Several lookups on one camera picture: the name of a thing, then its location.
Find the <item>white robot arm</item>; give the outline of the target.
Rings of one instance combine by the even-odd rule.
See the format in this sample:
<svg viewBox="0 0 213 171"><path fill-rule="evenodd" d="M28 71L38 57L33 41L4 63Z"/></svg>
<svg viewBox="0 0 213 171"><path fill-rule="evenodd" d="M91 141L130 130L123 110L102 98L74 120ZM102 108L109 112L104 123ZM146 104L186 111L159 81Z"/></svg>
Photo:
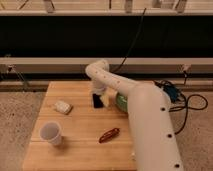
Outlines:
<svg viewBox="0 0 213 171"><path fill-rule="evenodd" d="M92 92L110 87L127 98L129 126L137 171L184 171L169 115L169 95L153 81L138 82L109 71L107 60L86 66Z"/></svg>

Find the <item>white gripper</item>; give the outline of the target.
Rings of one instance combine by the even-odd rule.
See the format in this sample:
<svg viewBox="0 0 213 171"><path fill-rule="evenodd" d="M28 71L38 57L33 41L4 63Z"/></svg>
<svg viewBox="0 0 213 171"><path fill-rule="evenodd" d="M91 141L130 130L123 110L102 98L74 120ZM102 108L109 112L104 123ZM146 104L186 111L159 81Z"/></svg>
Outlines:
<svg viewBox="0 0 213 171"><path fill-rule="evenodd" d="M104 94L107 89L107 86L97 80L92 80L92 92L97 95L102 95L100 97L101 102L105 107L110 106L110 96L108 94Z"/></svg>

